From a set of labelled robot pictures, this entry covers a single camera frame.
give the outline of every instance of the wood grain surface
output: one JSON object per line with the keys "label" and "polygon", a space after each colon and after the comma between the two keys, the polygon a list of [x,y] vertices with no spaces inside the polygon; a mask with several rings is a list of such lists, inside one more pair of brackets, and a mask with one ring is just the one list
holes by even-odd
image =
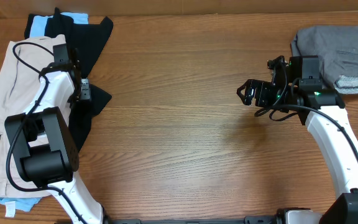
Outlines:
{"label": "wood grain surface", "polygon": [[[98,23],[102,17],[91,17]],[[112,17],[89,76],[113,95],[93,119],[80,174],[113,218],[242,218],[282,207],[325,212],[333,183],[299,119],[255,118],[236,89],[271,79],[266,60],[290,56],[296,31],[358,25],[358,12]],[[0,20],[0,68],[25,19]],[[358,95],[346,96],[358,138]],[[0,222],[68,219],[54,198]]]}
{"label": "wood grain surface", "polygon": [[0,0],[0,18],[27,18],[29,13],[51,15],[61,11],[90,16],[156,16],[233,13],[289,13],[358,11],[349,0]]}

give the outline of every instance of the beige pants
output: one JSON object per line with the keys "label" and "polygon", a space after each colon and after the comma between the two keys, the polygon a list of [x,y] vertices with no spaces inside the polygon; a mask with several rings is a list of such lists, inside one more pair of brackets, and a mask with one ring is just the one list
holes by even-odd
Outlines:
{"label": "beige pants", "polygon": [[[54,39],[49,37],[34,37],[23,42],[33,42],[44,46],[53,52],[53,46],[65,43],[65,36],[59,35]],[[5,163],[9,150],[9,141],[6,136],[4,122],[8,116],[21,114],[30,104],[39,89],[38,73],[20,63],[12,53],[15,42],[10,42],[5,60],[0,71],[0,197],[43,197],[50,195],[46,191],[20,192],[9,183],[6,177]],[[44,49],[34,45],[20,45],[16,48],[18,56],[37,70],[43,69],[53,56]],[[17,173],[14,159],[11,159],[12,178],[21,187],[34,188],[32,182],[24,182]]]}

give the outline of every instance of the pile of clothes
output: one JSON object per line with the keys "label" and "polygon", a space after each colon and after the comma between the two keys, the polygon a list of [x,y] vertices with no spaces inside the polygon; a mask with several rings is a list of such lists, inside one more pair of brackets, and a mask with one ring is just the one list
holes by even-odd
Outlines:
{"label": "pile of clothes", "polygon": [[[69,49],[78,49],[81,64],[81,77],[91,73],[113,28],[112,21],[105,17],[100,24],[88,24],[88,15],[82,13],[60,13],[58,8],[52,16],[30,14],[24,31],[25,40],[39,44],[53,52],[53,46],[67,44]],[[47,191],[20,192],[10,185],[5,173],[6,155],[9,141],[4,122],[8,116],[23,113],[30,104],[40,83],[38,73],[19,63],[12,53],[16,43],[10,42],[6,50],[4,63],[0,71],[0,203],[16,202],[16,209],[29,211],[41,197],[48,196]],[[20,45],[16,48],[18,56],[37,70],[53,62],[53,56],[40,47]],[[91,120],[98,115],[111,99],[104,90],[91,85],[91,106],[76,105],[68,119],[68,129],[80,150],[91,129]],[[25,188],[34,188],[32,182],[24,182],[17,173],[15,163],[11,163],[12,177]]]}
{"label": "pile of clothes", "polygon": [[318,55],[320,74],[328,88],[358,93],[358,26],[314,26],[299,30],[292,55]]}

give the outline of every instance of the folded clothing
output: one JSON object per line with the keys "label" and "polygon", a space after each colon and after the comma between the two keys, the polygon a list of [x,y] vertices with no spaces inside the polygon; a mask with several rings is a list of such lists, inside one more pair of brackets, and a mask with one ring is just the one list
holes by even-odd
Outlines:
{"label": "folded clothing", "polygon": [[358,26],[315,26],[299,30],[293,56],[318,55],[324,82],[342,94],[358,93]]}
{"label": "folded clothing", "polygon": [[[86,13],[62,12],[62,15],[73,18],[75,24],[88,24],[88,15]],[[48,18],[52,17],[53,16],[36,16],[35,14],[31,14],[31,16],[29,16],[30,21],[27,21],[27,25],[31,25],[29,28],[26,27],[27,31],[28,29],[30,30],[29,36],[25,36],[25,38],[44,36]]]}
{"label": "folded clothing", "polygon": [[69,48],[78,49],[80,55],[82,78],[92,71],[113,28],[112,21],[105,17],[100,24],[75,24],[73,18],[60,14],[55,8],[55,14],[48,18],[45,36],[54,38],[64,34]]}
{"label": "folded clothing", "polygon": [[41,197],[38,198],[2,198],[0,197],[0,204],[5,205],[6,202],[15,202],[16,209],[22,210],[23,212],[31,211],[31,208],[38,202]]}
{"label": "folded clothing", "polygon": [[[65,43],[65,36],[56,38],[34,37],[24,40],[39,44],[53,52],[53,46]],[[10,42],[0,71],[0,197],[43,197],[50,195],[47,191],[21,192],[16,190],[8,181],[5,171],[6,156],[9,150],[9,141],[6,136],[4,122],[8,116],[21,114],[28,107],[40,87],[38,73],[20,63],[12,53],[16,42]],[[53,62],[53,56],[44,49],[33,45],[20,45],[16,48],[18,56],[37,70]],[[21,187],[34,188],[33,182],[23,181],[12,160],[11,173],[13,180]]]}

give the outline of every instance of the gray cloth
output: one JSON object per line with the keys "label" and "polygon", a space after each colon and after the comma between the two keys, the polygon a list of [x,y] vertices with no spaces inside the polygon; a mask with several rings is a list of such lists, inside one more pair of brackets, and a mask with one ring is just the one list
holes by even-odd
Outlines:
{"label": "gray cloth", "polygon": [[299,30],[293,56],[318,55],[325,83],[339,93],[358,93],[358,26],[315,26]]}

